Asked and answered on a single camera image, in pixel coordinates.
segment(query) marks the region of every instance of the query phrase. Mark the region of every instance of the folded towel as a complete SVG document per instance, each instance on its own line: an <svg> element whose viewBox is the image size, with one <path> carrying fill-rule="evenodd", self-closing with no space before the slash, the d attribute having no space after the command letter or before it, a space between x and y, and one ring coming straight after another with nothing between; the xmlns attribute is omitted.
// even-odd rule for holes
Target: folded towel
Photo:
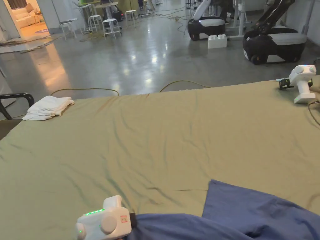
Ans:
<svg viewBox="0 0 320 240"><path fill-rule="evenodd" d="M40 101L32 105L27 114L22 118L23 120L46 120L56 115L61 116L61 113L68 105L73 105L75 102L70 98L56 98L53 96L46 96Z"/></svg>

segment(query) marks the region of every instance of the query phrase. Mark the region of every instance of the blue blanket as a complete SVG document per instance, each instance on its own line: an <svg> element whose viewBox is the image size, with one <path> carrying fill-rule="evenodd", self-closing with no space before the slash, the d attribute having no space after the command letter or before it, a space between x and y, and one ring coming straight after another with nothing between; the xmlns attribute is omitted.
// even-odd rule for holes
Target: blue blanket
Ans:
<svg viewBox="0 0 320 240"><path fill-rule="evenodd" d="M124 240L320 240L320 216L276 196L211 180L202 217L141 214Z"/></svg>

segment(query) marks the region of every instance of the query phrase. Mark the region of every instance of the white handheld controller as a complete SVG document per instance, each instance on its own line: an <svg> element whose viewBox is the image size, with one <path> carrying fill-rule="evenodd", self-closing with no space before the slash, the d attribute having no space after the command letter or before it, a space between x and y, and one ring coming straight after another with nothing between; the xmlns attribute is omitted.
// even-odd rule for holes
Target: white handheld controller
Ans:
<svg viewBox="0 0 320 240"><path fill-rule="evenodd" d="M77 220L77 240L114 240L131 232L128 209L121 207L121 196L106 198L103 208L88 212Z"/></svg>
<svg viewBox="0 0 320 240"><path fill-rule="evenodd" d="M290 83L297 86L299 95L294 99L294 103L309 103L316 98L314 93L310 93L308 82L316 75L314 65L299 65L292 70L289 75Z"/></svg>

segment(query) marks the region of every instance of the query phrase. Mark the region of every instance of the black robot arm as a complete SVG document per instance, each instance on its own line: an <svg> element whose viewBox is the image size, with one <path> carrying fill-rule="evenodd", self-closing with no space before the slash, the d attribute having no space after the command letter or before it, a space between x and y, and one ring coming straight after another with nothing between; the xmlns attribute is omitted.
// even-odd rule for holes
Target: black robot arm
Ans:
<svg viewBox="0 0 320 240"><path fill-rule="evenodd" d="M254 26L255 31L268 34L277 21L288 10L295 0L275 0L275 3L264 13Z"/></svg>

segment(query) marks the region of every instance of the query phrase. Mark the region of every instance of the red label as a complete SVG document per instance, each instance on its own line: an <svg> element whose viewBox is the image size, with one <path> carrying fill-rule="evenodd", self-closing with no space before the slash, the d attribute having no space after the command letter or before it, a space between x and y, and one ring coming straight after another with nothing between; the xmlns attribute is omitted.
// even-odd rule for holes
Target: red label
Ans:
<svg viewBox="0 0 320 240"><path fill-rule="evenodd" d="M120 216L120 219L121 219L121 222L127 222L128 221L127 215Z"/></svg>

